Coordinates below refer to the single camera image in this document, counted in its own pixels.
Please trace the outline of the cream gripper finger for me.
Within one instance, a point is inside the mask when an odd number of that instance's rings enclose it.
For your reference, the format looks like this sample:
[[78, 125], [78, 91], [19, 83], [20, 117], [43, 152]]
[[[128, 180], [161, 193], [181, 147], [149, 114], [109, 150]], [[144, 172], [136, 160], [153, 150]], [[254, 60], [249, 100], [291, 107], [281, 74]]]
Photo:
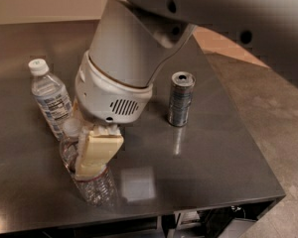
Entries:
[[124, 142], [117, 125], [84, 126], [78, 137], [76, 179], [93, 179], [103, 172]]
[[89, 128], [88, 122], [83, 118], [82, 113], [78, 107], [78, 102], [76, 99], [73, 101], [73, 118], [77, 119], [82, 127]]

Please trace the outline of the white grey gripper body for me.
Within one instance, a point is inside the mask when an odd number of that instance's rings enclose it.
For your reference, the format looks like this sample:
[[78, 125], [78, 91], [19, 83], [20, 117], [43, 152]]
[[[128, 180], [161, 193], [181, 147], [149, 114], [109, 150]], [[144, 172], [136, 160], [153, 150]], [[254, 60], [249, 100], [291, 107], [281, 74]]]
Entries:
[[109, 78], [92, 63], [88, 52], [83, 54], [74, 89], [82, 116], [94, 124], [136, 121], [153, 93], [153, 85], [134, 88]]

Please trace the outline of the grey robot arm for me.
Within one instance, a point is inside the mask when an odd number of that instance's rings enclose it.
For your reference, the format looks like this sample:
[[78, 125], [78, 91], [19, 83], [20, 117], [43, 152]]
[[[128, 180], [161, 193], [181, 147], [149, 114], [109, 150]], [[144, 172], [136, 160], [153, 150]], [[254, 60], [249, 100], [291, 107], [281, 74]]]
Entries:
[[298, 87], [298, 0], [108, 0], [74, 88], [89, 122], [75, 173], [99, 174], [138, 119], [155, 78], [198, 26], [237, 42]]

